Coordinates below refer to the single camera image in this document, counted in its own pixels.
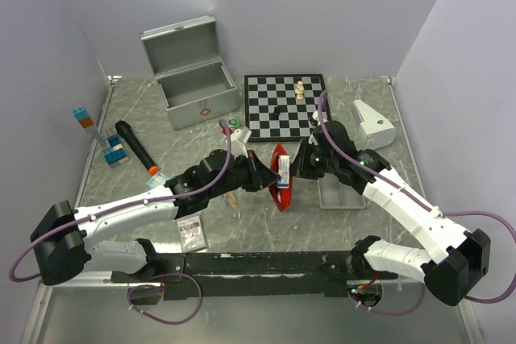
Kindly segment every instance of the chessboard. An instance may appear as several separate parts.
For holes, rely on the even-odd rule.
[[[304,87],[303,99],[296,98],[296,85]],[[322,74],[245,76],[245,125],[251,130],[249,143],[299,141],[310,137],[310,122],[319,95],[326,90]],[[279,116],[273,113],[279,107]],[[326,103],[324,118],[331,120]]]

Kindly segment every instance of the black cylinder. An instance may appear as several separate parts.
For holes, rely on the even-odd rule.
[[[159,168],[156,166],[156,163],[152,160],[152,157],[145,151],[142,143],[136,138],[135,134],[132,131],[131,126],[125,121],[118,121],[114,128],[119,136],[126,140],[126,143],[135,153],[136,157],[138,157],[139,161],[142,162],[144,167],[149,171],[151,175],[154,175],[159,171]]]

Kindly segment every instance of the table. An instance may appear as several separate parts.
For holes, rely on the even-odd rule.
[[[351,139],[356,139],[359,125],[352,112],[352,102],[356,99],[362,99],[393,123],[397,138],[378,153],[420,193],[417,169],[389,78],[326,78],[325,82],[332,118],[346,126]],[[226,120],[240,118],[244,122],[243,78],[236,79],[235,83],[239,87],[241,107],[222,117]],[[140,142],[168,176],[183,173],[214,149],[225,148],[225,138],[215,118],[173,131],[153,79],[121,79],[113,84],[102,127],[113,128],[118,120],[132,125]],[[295,153],[296,143],[284,145],[290,155]],[[260,160],[269,165],[275,146],[275,143],[252,143],[248,144],[248,149],[253,149]],[[102,153],[96,149],[80,193],[80,205],[97,205],[148,190],[146,183],[150,176],[131,149],[126,148],[129,161],[114,169],[107,167]],[[277,210],[267,189],[258,193],[238,190],[235,196],[239,200],[237,212],[229,210],[219,197],[198,213],[207,251],[350,250],[356,241],[367,235],[418,246],[399,223],[373,203],[365,209],[320,209],[315,180],[294,180],[292,205],[284,213]],[[175,222],[143,226],[117,235],[113,240],[126,242],[136,238],[150,239],[159,252],[181,251]]]

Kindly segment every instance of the metal box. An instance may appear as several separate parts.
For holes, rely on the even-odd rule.
[[[218,51],[214,17],[145,31],[140,38],[174,129],[238,109],[235,82]]]

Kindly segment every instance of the wall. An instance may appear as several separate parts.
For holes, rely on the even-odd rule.
[[[435,0],[68,0],[107,74],[151,75],[139,33],[212,14],[234,76],[395,74]]]
[[[96,116],[106,88],[65,0],[0,0],[0,57],[0,341],[16,343],[36,282],[9,282],[10,263],[48,208],[74,199],[91,140],[71,110]],[[31,255],[19,275],[36,270]]]
[[[429,197],[441,208],[487,209],[516,226],[516,0],[438,0],[397,75],[396,95]],[[514,241],[491,220],[489,274],[472,292],[500,294],[516,269]],[[476,310],[488,342],[514,342],[513,295]]]

